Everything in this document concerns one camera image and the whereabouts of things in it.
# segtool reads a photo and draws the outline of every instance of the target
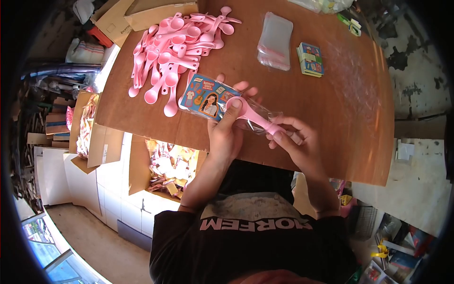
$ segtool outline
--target stack of printed cards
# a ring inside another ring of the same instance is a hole
[[[296,52],[300,59],[301,73],[319,78],[324,74],[320,48],[301,42]]]

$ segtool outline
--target brown table top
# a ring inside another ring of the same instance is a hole
[[[216,78],[226,74],[226,84],[247,80],[259,88],[262,105],[271,111],[295,116],[315,128],[320,137],[323,165],[330,177],[368,184],[386,184],[394,136],[394,102],[388,67],[381,48],[366,35],[356,37],[336,15],[319,15],[286,0],[208,1],[207,12],[219,15],[230,6],[235,33],[222,34],[225,46],[202,57],[198,72]],[[293,22],[291,69],[282,71],[257,61],[265,13],[271,11]],[[209,151],[206,120],[178,111],[168,118],[163,109],[168,95],[148,105],[144,93],[149,77],[135,98],[132,86],[132,51],[142,32],[131,32],[107,80],[96,122],[137,135]],[[325,74],[301,74],[296,47],[300,42],[319,46]],[[182,75],[177,99],[186,88]],[[268,140],[245,131],[239,159],[298,170],[282,149],[270,150]]]

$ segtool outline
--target box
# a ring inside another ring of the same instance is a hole
[[[77,137],[80,134],[80,119],[83,107],[88,103],[93,93],[81,90],[74,108],[73,124],[69,135],[69,152],[77,153]],[[123,144],[123,131],[105,127],[96,123],[96,113],[90,138],[90,152],[88,160],[75,157],[71,161],[86,174],[91,173],[102,164],[120,161]]]
[[[133,1],[109,0],[90,18],[93,24],[119,47],[122,47],[132,30],[123,15]]]
[[[135,0],[124,14],[134,31],[158,25],[176,13],[190,15],[205,10],[205,0]]]
[[[138,135],[133,135],[131,140],[131,153],[129,156],[129,195],[147,189],[150,184],[150,155],[148,153],[145,140],[148,140],[148,138]],[[202,166],[206,156],[206,152],[198,151],[198,157],[196,158],[196,175],[200,167]],[[180,203],[179,198],[171,196],[168,193],[160,191],[154,191],[151,193]]]

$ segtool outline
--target clear plastic bag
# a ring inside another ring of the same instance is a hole
[[[258,42],[257,60],[266,66],[290,70],[290,36],[293,23],[272,12],[267,12]]]
[[[288,0],[315,13],[336,14],[347,9],[353,0]]]
[[[183,96],[178,100],[178,106],[193,115],[220,121],[227,110],[227,101],[233,96],[241,95],[222,82],[195,74],[189,81]],[[252,99],[247,99],[247,103],[257,114],[268,121],[282,115],[282,112],[271,112]],[[249,120],[238,119],[235,126],[244,130],[252,130],[258,135],[266,133],[262,127]]]

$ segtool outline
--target paper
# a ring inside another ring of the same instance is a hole
[[[402,143],[399,139],[397,142],[397,159],[410,160],[410,156],[415,154],[415,145]]]

